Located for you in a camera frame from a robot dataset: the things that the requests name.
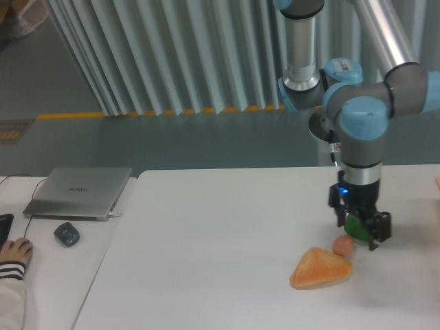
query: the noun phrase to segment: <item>vertical blinds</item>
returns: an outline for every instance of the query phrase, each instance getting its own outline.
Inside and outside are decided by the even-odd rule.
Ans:
[[[284,17],[271,0],[45,0],[51,18],[107,115],[278,109],[286,61]],[[440,70],[440,1],[393,4],[421,64]],[[318,15],[318,67],[374,53],[346,0]]]

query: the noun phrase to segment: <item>bread slice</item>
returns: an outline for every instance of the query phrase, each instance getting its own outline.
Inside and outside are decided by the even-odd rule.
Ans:
[[[302,256],[295,272],[290,276],[290,285],[295,289],[308,289],[324,283],[340,281],[348,277],[351,262],[333,252],[312,247]]]

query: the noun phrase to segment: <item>white table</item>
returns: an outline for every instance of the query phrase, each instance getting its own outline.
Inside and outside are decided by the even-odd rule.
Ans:
[[[23,210],[42,179],[11,177],[0,185],[0,214],[14,215],[9,239],[24,235],[29,219],[24,218]],[[135,184],[136,179],[129,180],[115,213],[124,211]],[[27,230],[26,237],[34,244],[34,256],[25,274],[25,330],[73,327],[120,218],[106,222],[72,221],[80,240],[69,248],[54,236],[55,229],[64,222],[33,219]]]
[[[389,166],[393,237],[357,245],[345,283],[289,286],[302,254],[344,234],[336,168],[140,175],[78,317],[81,329],[438,329],[440,166]]]

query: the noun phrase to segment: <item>silver laptop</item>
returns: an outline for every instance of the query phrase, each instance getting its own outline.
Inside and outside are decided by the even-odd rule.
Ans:
[[[55,168],[23,211],[25,217],[106,221],[131,168]]]

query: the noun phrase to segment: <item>black mouse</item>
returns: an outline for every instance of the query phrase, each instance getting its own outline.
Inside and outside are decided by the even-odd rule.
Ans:
[[[80,239],[79,231],[70,222],[65,222],[54,231],[60,242],[70,248]]]

